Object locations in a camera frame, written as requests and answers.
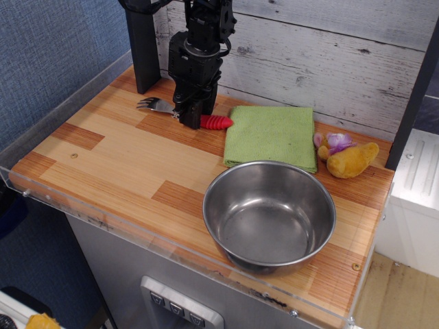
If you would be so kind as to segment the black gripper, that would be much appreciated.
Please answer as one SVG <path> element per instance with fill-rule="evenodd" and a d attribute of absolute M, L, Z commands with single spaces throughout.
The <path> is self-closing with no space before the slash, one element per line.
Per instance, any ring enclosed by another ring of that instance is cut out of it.
<path fill-rule="evenodd" d="M 174 111 L 181 124 L 200 129 L 201 114 L 211 115 L 220 78 L 220 44 L 206 49 L 189 40 L 188 32 L 177 32 L 169 42 L 168 71 L 175 81 Z"/>

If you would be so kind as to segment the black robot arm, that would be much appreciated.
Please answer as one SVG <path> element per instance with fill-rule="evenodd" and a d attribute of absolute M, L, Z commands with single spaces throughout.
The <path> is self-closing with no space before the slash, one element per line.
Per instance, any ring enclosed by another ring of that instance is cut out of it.
<path fill-rule="evenodd" d="M 121 1 L 126 12 L 134 74 L 139 93 L 160 79 L 152 15 L 167 1 Z M 168 73 L 176 87 L 174 112 L 181 124 L 199 129 L 211 114 L 217 96 L 220 67 L 231 50 L 235 33 L 232 1 L 185 1 L 186 31 L 169 41 Z"/>

